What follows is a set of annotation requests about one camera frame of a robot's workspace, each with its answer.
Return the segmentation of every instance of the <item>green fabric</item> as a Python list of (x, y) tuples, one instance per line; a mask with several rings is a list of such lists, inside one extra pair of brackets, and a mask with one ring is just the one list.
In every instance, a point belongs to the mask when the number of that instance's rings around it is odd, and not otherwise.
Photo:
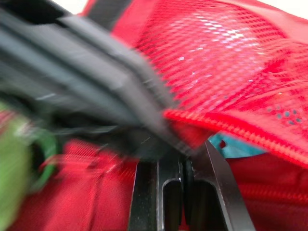
[(40, 176), (32, 172), (32, 143), (42, 149), (45, 159), (57, 152), (51, 133), (32, 127), (30, 120), (0, 102), (0, 231), (14, 222), (26, 194), (42, 189), (55, 170), (48, 165)]
[[(0, 105), (0, 115), (5, 113), (3, 109)], [(14, 221), (28, 190), (31, 154), (23, 133), (26, 124), (21, 116), (0, 122), (0, 231)]]

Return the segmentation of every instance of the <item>red mesh fabric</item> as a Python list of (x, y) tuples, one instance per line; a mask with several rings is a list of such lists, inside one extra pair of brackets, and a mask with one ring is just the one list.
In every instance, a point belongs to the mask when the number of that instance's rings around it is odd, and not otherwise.
[[(136, 16), (141, 6), (151, 10)], [(286, 13), (278, 16), (272, 21), (296, 24)], [(231, 133), (307, 166), (308, 46), (289, 32), (216, 0), (136, 0), (114, 34), (148, 56), (176, 95), (180, 106), (167, 118)], [(195, 146), (201, 138), (186, 140)]]
[(56, 178), (28, 197), (10, 231), (124, 231), (136, 162), (70, 142)]
[(228, 160), (257, 231), (308, 230), (308, 170), (271, 154)]

